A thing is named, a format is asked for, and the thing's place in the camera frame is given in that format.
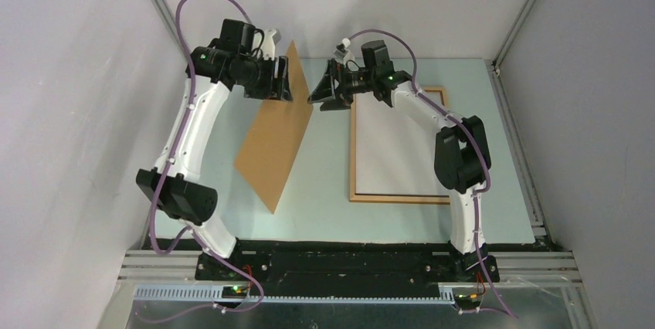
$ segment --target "whiteboard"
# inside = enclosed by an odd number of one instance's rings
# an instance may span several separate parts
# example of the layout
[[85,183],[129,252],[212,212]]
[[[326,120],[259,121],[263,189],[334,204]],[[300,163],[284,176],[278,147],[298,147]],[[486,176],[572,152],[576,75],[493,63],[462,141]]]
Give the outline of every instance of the whiteboard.
[[[427,87],[446,105],[446,90]],[[449,204],[434,174],[435,137],[405,114],[357,95],[351,109],[350,201]]]

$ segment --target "light blue table surface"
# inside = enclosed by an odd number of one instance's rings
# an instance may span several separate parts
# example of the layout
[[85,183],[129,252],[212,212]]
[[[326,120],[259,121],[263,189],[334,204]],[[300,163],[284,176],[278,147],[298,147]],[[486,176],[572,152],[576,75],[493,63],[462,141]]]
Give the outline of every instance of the light blue table surface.
[[[302,61],[314,89],[324,59]],[[394,60],[411,72],[409,59]],[[487,68],[482,59],[420,59],[418,81],[444,86],[450,108],[480,117],[487,132],[492,188],[483,195],[483,230],[489,243],[533,243],[528,211]],[[241,239],[357,243],[445,243],[450,235],[448,205],[369,204],[348,201],[350,112],[314,108],[307,132],[275,214],[271,214],[232,163],[260,102],[235,90],[216,119],[202,162],[201,183],[219,193],[217,212]],[[157,236],[172,238],[181,225],[163,212]]]

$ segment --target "brown cardboard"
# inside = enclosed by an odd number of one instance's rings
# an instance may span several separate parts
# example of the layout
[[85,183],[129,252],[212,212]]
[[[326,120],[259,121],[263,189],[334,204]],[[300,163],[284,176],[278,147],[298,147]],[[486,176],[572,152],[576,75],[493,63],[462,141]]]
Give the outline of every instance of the brown cardboard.
[[277,208],[314,109],[307,103],[309,88],[294,42],[287,57],[294,101],[264,100],[234,160],[234,167],[271,213]]

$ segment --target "wooden frame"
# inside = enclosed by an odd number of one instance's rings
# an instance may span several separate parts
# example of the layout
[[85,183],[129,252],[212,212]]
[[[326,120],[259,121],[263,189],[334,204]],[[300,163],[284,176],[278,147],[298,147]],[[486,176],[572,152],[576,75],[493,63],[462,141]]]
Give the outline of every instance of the wooden frame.
[[[444,87],[423,87],[427,93],[439,93],[443,106],[448,107],[448,97]],[[385,195],[385,194],[360,194],[357,193],[357,98],[351,105],[350,112],[350,178],[349,178],[349,196],[351,202],[366,203],[408,203],[408,204],[441,204],[449,205],[450,198],[448,195],[425,196],[425,195]]]

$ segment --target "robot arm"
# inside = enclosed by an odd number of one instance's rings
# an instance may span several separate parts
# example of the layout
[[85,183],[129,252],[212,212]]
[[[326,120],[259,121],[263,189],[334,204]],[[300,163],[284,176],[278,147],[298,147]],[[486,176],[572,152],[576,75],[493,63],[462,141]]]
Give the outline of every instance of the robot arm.
[[[226,19],[218,39],[192,52],[196,71],[193,105],[188,104],[191,79],[187,69],[184,96],[164,150],[153,169],[141,169],[137,173],[137,184],[152,201],[165,165],[170,163],[158,208],[190,226],[221,257],[230,255],[236,238],[215,214],[216,190],[198,184],[202,157],[216,117],[235,85],[243,86],[244,96],[248,98],[292,100],[287,58],[275,57],[275,44],[279,40],[280,32],[276,29],[255,29],[245,22]],[[185,114],[188,114],[187,124],[171,158],[171,147]]]
[[[465,269],[474,266],[477,258],[474,258],[473,235],[476,226],[473,197],[479,195],[473,193],[483,188],[484,173],[473,148],[455,123],[438,114],[419,96],[422,91],[412,89],[408,73],[394,70],[383,41],[367,42],[361,47],[365,65],[357,70],[348,68],[350,60],[354,59],[348,50],[349,44],[344,39],[337,46],[337,59],[328,60],[323,79],[309,96],[309,103],[322,103],[321,110],[349,109],[356,93],[373,92],[379,101],[402,111],[420,127],[435,134],[435,174],[439,182],[450,190],[453,221],[450,243],[465,261]],[[475,116],[461,120],[483,151],[487,167],[490,167],[482,121]],[[478,240],[483,246],[484,237],[481,233]]]

